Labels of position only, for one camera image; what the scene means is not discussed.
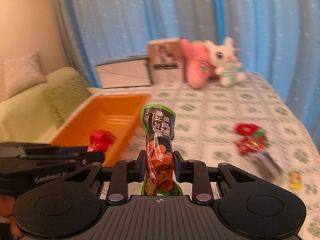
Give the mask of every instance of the white bunny plush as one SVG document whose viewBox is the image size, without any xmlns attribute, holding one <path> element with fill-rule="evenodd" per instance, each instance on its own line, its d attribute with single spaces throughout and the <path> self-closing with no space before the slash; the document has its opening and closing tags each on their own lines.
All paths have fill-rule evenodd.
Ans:
<svg viewBox="0 0 320 240">
<path fill-rule="evenodd" d="M 215 73 L 220 78 L 220 84 L 228 87 L 236 82 L 243 82 L 247 76 L 239 72 L 242 63 L 238 62 L 238 55 L 233 47 L 233 39 L 225 37 L 223 45 L 215 45 L 212 41 L 205 41 L 210 52 L 211 64 L 215 66 Z"/>
</svg>

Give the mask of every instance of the stuffed animal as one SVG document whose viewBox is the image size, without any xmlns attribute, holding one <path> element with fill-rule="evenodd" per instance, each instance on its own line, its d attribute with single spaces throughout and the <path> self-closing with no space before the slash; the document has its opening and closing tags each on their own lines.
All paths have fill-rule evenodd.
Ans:
<svg viewBox="0 0 320 240">
<path fill-rule="evenodd" d="M 220 77 L 222 86 L 228 87 L 246 80 L 247 76 L 239 72 L 242 63 L 238 62 L 232 38 L 225 37 L 223 45 L 215 45 L 212 41 L 205 41 L 204 44 L 210 51 L 210 62 L 216 67 L 215 73 Z"/>
<path fill-rule="evenodd" d="M 207 83 L 213 73 L 209 50 L 203 42 L 190 43 L 186 39 L 180 40 L 180 46 L 187 59 L 187 81 L 191 87 L 200 89 Z"/>
</svg>

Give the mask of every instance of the brown box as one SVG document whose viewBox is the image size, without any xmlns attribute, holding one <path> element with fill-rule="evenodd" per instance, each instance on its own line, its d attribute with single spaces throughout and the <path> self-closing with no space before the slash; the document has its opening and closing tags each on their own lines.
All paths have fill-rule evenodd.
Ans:
<svg viewBox="0 0 320 240">
<path fill-rule="evenodd" d="M 148 43 L 150 72 L 154 84 L 184 82 L 180 38 L 153 40 Z"/>
</svg>

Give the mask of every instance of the finger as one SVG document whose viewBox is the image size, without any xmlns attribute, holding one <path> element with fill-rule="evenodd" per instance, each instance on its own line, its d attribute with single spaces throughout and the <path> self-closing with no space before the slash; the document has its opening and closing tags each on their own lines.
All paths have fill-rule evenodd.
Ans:
<svg viewBox="0 0 320 240">
<path fill-rule="evenodd" d="M 17 224 L 16 222 L 13 220 L 11 220 L 11 223 L 10 223 L 10 230 L 11 230 L 11 233 L 13 234 L 13 236 L 15 237 L 21 237 L 21 233 L 20 233 L 20 230 L 19 228 L 17 227 Z"/>
<path fill-rule="evenodd" d="M 14 197 L 0 195 L 0 216 L 10 216 L 12 214 L 13 204 Z"/>
</svg>

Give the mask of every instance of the orange bin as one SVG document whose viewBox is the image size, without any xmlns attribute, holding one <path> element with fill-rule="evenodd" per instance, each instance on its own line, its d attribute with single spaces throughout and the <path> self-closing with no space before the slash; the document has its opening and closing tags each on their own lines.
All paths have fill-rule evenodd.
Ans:
<svg viewBox="0 0 320 240">
<path fill-rule="evenodd" d="M 141 109 L 149 97 L 149 94 L 93 97 L 63 126 L 51 144 L 64 147 L 88 146 L 92 130 L 109 131 L 116 136 L 116 140 L 105 153 L 103 166 L 113 166 L 121 158 L 139 125 Z"/>
</svg>

